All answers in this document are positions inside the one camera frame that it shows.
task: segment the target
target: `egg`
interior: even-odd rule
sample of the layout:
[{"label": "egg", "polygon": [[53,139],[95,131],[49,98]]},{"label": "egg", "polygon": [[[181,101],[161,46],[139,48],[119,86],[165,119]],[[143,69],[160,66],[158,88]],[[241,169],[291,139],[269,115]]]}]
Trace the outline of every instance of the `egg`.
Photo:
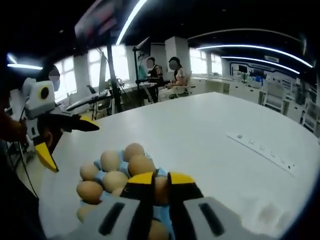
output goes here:
[{"label": "egg", "polygon": [[84,181],[94,181],[99,169],[94,164],[85,164],[80,167],[80,176]]},{"label": "egg", "polygon": [[116,151],[104,151],[100,158],[103,171],[111,172],[118,170],[121,159]]},{"label": "egg", "polygon": [[131,143],[129,144],[125,150],[124,150],[124,160],[126,162],[129,162],[130,159],[133,157],[133,156],[136,156],[136,155],[142,155],[144,156],[145,155],[145,150],[144,148],[139,144],[139,143]]},{"label": "egg", "polygon": [[166,226],[156,220],[152,220],[148,240],[168,240],[170,237]]},{"label": "egg", "polygon": [[156,167],[153,161],[143,155],[136,155],[132,157],[128,164],[128,171],[131,176],[144,174],[148,172],[155,172]]},{"label": "egg", "polygon": [[111,193],[113,196],[117,196],[120,197],[122,191],[124,190],[124,187],[119,187],[116,190],[113,190],[113,192]]},{"label": "egg", "polygon": [[166,176],[157,176],[154,179],[155,204],[168,204],[168,178]]},{"label": "egg", "polygon": [[79,197],[88,204],[99,204],[103,191],[103,187],[94,181],[83,181],[76,187]]},{"label": "egg", "polygon": [[102,179],[103,187],[109,193],[118,188],[124,188],[128,182],[128,177],[120,171],[110,171]]},{"label": "egg", "polygon": [[78,209],[78,211],[76,211],[76,216],[78,217],[78,219],[80,220],[80,222],[84,222],[86,215],[96,207],[97,205],[85,205],[82,206]]}]

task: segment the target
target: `black ceiling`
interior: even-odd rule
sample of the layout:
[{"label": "black ceiling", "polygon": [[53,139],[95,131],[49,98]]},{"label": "black ceiling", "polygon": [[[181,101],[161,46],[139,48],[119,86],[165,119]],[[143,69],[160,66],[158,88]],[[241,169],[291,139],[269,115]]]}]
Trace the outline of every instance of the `black ceiling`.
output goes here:
[{"label": "black ceiling", "polygon": [[[76,38],[74,26],[94,0],[29,0],[12,1],[12,11],[6,21],[8,52],[18,58],[57,61],[74,53]],[[113,28],[111,41],[118,34],[138,0],[117,0],[118,25]],[[172,36],[192,38],[208,32],[255,28],[277,31],[227,31],[190,39],[192,47],[216,44],[256,44],[277,48],[312,63],[318,56],[319,42],[317,7],[309,0],[299,4],[292,1],[269,0],[148,0],[138,13],[123,42],[136,45],[146,37],[152,42],[164,42]],[[221,54],[262,58],[264,53],[248,49],[223,49]],[[284,59],[292,68],[300,68],[290,59]]]}]

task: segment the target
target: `white chair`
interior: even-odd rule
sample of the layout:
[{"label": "white chair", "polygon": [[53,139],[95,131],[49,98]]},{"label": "white chair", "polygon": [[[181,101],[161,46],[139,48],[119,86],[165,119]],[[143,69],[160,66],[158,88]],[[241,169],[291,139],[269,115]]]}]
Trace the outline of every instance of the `white chair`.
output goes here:
[{"label": "white chair", "polygon": [[186,86],[174,86],[174,92],[175,92],[175,96],[173,98],[181,98],[181,97],[187,97],[190,95],[190,78],[191,78],[191,74],[187,74],[185,81],[186,81]]},{"label": "white chair", "polygon": [[310,99],[305,104],[305,113],[302,118],[302,126],[314,133],[317,127],[317,119],[320,109]]},{"label": "white chair", "polygon": [[282,85],[269,82],[263,105],[282,114],[284,111],[284,96],[285,89]]}]

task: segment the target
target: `computer monitor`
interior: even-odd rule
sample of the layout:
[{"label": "computer monitor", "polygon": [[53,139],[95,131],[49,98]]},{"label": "computer monitor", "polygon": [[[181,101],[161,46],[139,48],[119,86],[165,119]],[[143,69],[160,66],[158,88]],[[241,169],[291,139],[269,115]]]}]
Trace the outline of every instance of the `computer monitor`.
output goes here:
[{"label": "computer monitor", "polygon": [[239,71],[246,74],[248,72],[248,69],[246,66],[239,65]]}]

